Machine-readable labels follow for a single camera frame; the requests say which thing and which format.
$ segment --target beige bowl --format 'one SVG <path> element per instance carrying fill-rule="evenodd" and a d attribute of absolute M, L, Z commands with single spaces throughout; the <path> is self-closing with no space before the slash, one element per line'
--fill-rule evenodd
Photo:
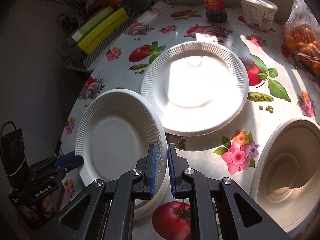
<path fill-rule="evenodd" d="M 255 168 L 250 196 L 287 232 L 310 223 L 320 199 L 320 127 L 308 117 L 282 123 Z"/>

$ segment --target floral tablecloth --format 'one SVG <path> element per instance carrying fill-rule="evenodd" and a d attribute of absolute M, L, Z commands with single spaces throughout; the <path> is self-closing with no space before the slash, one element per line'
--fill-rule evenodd
<path fill-rule="evenodd" d="M 165 50 L 177 44 L 198 40 L 218 42 L 242 60 L 249 76 L 249 96 L 240 114 L 217 132 L 197 137 L 167 134 L 178 154 L 189 165 L 213 179 L 231 177 L 249 193 L 255 165 L 265 144 L 284 121 L 306 115 L 318 121 L 319 87 L 315 78 L 282 48 L 281 24 L 276 21 L 269 32 L 256 30 L 244 22 L 240 8 L 228 8 L 228 21 L 209 23 L 204 6 L 185 7 L 159 2 L 144 13 L 124 34 L 98 58 L 98 64 L 75 103 L 62 135 L 62 150 L 75 150 L 76 131 L 81 117 L 104 91 L 125 88 L 140 93 L 145 71 Z M 217 107 L 232 104 L 232 95 L 216 102 Z M 67 174 L 69 198 L 81 192 L 84 185 L 79 172 Z M 188 239 L 190 231 L 188 201 L 172 198 L 170 187 L 153 214 L 134 222 L 132 239 Z M 183 223 L 172 220 L 174 210 Z M 307 224 L 290 233 L 301 234 Z"/>

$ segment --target glass jar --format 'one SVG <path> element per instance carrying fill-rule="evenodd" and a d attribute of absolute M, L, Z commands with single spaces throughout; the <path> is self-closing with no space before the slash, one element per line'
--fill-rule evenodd
<path fill-rule="evenodd" d="M 224 0 L 204 0 L 205 16 L 210 22 L 225 22 L 228 19 Z"/>

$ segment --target plastic bag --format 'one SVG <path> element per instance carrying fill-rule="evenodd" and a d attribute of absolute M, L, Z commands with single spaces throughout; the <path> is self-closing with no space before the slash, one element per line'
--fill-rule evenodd
<path fill-rule="evenodd" d="M 314 75 L 320 76 L 320 26 L 304 0 L 293 0 L 281 34 L 284 48 Z"/>

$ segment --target red jar label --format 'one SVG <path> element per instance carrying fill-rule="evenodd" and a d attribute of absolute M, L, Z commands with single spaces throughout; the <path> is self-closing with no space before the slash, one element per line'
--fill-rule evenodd
<path fill-rule="evenodd" d="M 226 8 L 224 0 L 203 0 L 207 10 L 224 10 Z"/>

